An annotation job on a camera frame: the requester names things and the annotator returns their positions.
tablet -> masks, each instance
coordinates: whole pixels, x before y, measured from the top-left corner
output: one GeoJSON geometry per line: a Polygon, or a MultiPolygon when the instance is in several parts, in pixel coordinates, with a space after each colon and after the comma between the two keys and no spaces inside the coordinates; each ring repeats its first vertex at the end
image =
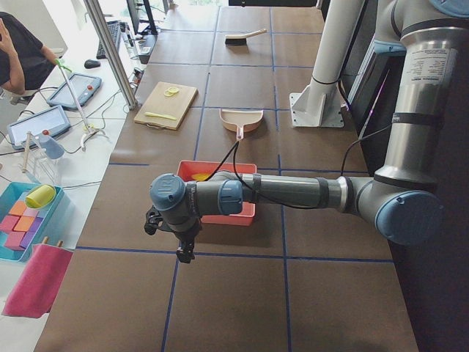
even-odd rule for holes
{"type": "MultiPolygon", "coordinates": [[[[68,79],[75,88],[78,102],[81,106],[84,106],[101,86],[101,78],[82,75],[81,73],[74,73],[68,79]]],[[[47,99],[47,104],[50,106],[61,105],[65,110],[77,110],[75,101],[68,89],[67,82],[62,83],[62,85],[57,88],[49,99],[47,99]]]]}
{"type": "Polygon", "coordinates": [[[31,131],[33,136],[37,136],[44,130],[48,130],[49,136],[54,137],[64,133],[69,128],[70,121],[60,105],[7,126],[8,136],[12,142],[13,149],[17,150],[24,148],[24,142],[26,141],[29,131],[31,131]]]}

blue joint cap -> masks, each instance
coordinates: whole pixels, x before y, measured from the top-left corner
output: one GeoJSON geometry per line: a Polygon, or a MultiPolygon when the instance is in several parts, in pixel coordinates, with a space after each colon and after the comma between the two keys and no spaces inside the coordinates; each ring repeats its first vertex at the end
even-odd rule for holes
{"type": "Polygon", "coordinates": [[[238,180],[226,180],[218,190],[218,209],[223,215],[243,210],[243,187],[238,180]]]}
{"type": "Polygon", "coordinates": [[[469,18],[469,0],[430,0],[438,11],[458,18],[469,18]]]}
{"type": "Polygon", "coordinates": [[[383,42],[382,40],[373,40],[374,52],[378,55],[404,56],[407,52],[405,46],[399,42],[383,42]]]}
{"type": "Polygon", "coordinates": [[[150,186],[149,196],[159,211],[170,210],[184,199],[185,184],[179,176],[164,174],[155,178],[150,186]]]}
{"type": "Polygon", "coordinates": [[[388,240],[405,246],[432,237],[440,230],[443,206],[425,191],[409,191],[387,201],[378,210],[374,224],[388,240]]]}

wooden cutting board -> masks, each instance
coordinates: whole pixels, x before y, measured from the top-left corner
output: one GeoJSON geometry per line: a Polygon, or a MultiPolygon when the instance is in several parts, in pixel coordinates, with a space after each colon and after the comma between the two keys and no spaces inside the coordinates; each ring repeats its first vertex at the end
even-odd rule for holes
{"type": "Polygon", "coordinates": [[[197,88],[195,87],[158,82],[145,103],[141,106],[137,115],[133,118],[133,121],[145,125],[154,125],[170,130],[177,130],[189,106],[191,106],[192,100],[196,97],[196,94],[197,88]],[[179,89],[179,92],[172,96],[166,96],[165,91],[169,87],[176,87],[179,89]],[[162,117],[148,117],[145,116],[145,112],[171,115],[175,117],[176,120],[169,120],[162,117]]]}

person's hand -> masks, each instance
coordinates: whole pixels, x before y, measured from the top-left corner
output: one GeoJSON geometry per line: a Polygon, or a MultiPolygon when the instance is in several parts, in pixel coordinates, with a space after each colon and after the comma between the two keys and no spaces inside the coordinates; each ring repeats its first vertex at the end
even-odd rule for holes
{"type": "Polygon", "coordinates": [[[12,38],[8,32],[7,27],[0,18],[0,50],[8,55],[16,54],[15,46],[13,45],[12,38]]]}

orange block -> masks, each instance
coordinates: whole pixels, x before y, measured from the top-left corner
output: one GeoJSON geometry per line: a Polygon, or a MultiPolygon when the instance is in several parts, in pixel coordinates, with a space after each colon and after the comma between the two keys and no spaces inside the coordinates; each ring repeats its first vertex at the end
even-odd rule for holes
{"type": "Polygon", "coordinates": [[[15,231],[23,231],[23,232],[28,232],[29,228],[31,227],[32,223],[34,222],[34,219],[32,216],[22,216],[20,217],[20,220],[15,226],[15,231]]]}
{"type": "Polygon", "coordinates": [[[23,200],[17,200],[8,212],[10,215],[22,216],[26,210],[26,203],[23,200]]]}

